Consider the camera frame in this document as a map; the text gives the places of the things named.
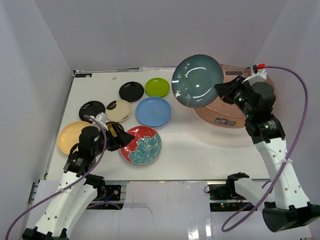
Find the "red plate with teal flower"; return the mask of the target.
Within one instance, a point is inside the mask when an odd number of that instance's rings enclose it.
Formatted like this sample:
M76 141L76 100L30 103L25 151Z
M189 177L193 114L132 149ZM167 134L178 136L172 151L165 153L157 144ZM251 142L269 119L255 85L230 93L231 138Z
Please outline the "red plate with teal flower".
M119 151L128 163L143 166L151 164L159 157L162 139L155 129L140 125L129 129L127 133L134 139Z

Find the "dark teal ceramic plate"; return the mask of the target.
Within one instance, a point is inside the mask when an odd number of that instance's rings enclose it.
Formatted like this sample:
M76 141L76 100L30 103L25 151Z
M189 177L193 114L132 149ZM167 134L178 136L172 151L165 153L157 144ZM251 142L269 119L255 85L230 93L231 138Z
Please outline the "dark teal ceramic plate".
M182 105L202 108L218 97L215 85L222 84L223 80L223 70L213 57L196 54L176 67L171 78L171 89Z

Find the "light blue plate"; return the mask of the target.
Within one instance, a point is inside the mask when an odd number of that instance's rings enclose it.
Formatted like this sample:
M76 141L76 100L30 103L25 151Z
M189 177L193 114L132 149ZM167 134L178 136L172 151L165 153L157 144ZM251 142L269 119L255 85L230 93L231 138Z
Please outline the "light blue plate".
M137 120L148 127L160 127L166 124L172 116L170 104L161 97L147 97L136 107Z

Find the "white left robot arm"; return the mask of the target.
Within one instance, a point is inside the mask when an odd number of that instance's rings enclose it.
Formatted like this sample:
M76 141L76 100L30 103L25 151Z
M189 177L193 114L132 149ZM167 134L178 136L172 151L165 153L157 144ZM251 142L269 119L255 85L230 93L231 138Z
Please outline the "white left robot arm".
M57 191L34 227L26 228L24 240L68 240L72 230L94 200L105 196L103 177L91 174L105 151L127 146L134 136L117 124L87 126L81 130L68 155Z

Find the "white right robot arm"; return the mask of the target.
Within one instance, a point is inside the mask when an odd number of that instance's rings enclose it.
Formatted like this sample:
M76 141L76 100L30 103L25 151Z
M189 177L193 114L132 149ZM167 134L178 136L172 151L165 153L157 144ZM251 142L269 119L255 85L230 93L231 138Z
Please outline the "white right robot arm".
M260 209L267 228L275 233L307 226L320 217L320 206L312 204L303 191L289 159L285 132L272 114L276 101L274 88L262 81L250 84L238 76L227 83L216 84L220 99L235 104L245 115L245 129L260 153L272 190L263 190L242 172L226 180L226 195L240 196Z

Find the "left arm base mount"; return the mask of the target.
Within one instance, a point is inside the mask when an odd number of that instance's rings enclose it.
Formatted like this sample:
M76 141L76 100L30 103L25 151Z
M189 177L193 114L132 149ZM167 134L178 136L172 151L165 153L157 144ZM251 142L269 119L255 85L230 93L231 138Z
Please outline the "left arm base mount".
M97 188L95 201L119 201L121 199L121 185L102 185Z

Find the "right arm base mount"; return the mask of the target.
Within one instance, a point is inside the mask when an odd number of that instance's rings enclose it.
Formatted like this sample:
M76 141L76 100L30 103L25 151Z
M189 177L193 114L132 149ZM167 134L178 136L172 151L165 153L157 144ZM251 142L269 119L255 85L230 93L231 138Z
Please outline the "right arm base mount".
M225 184L208 184L204 192L209 195L212 213L237 212L249 203L243 196L232 197Z

